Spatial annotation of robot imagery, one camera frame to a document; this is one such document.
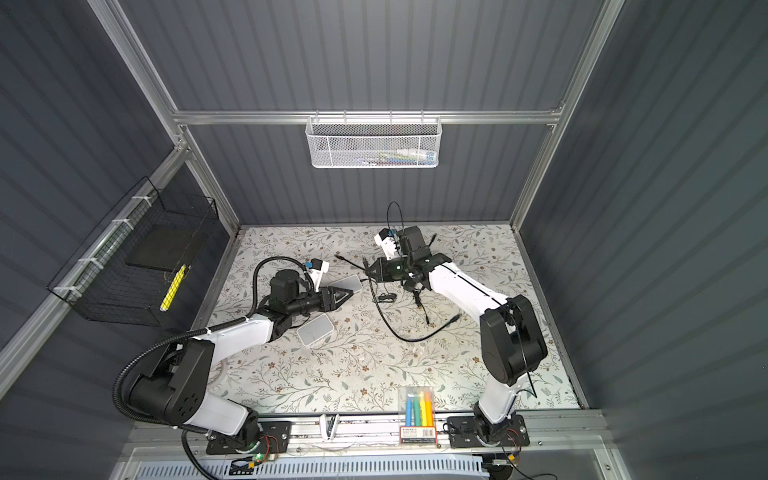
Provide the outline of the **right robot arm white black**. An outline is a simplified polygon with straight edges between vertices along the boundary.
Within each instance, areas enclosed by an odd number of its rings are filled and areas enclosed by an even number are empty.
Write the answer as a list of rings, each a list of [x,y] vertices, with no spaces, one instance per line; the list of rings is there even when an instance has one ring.
[[[412,293],[423,288],[440,294],[476,322],[481,357],[489,372],[484,392],[473,406],[478,440],[502,442],[512,428],[514,402],[529,377],[548,356],[532,303],[524,295],[505,296],[463,272],[453,260],[433,253],[416,226],[384,228],[374,235],[383,255],[363,262],[371,284],[399,283]]]

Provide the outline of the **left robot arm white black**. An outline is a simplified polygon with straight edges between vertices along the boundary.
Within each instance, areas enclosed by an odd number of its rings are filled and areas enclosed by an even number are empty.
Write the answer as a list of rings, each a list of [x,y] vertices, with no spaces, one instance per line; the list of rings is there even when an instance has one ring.
[[[250,347],[279,339],[297,316],[339,309],[354,292],[322,286],[322,272],[278,271],[270,292],[254,298],[243,317],[191,330],[149,347],[118,374],[112,401],[124,416],[139,422],[217,433],[239,448],[261,441],[258,413],[209,391],[211,367]]]

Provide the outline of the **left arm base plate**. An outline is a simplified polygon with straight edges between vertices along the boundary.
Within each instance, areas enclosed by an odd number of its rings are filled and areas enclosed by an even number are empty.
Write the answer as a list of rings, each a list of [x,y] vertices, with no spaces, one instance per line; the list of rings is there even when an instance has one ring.
[[[291,437],[288,421],[259,421],[245,425],[234,436],[214,432],[206,446],[208,455],[276,455],[285,453]]]

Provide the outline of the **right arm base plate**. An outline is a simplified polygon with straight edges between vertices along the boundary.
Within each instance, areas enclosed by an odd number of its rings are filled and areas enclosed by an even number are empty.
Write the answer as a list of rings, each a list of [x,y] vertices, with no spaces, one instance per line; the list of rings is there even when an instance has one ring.
[[[444,423],[452,448],[504,447],[520,449],[530,445],[524,418],[518,413],[490,424],[477,416],[451,416]]]

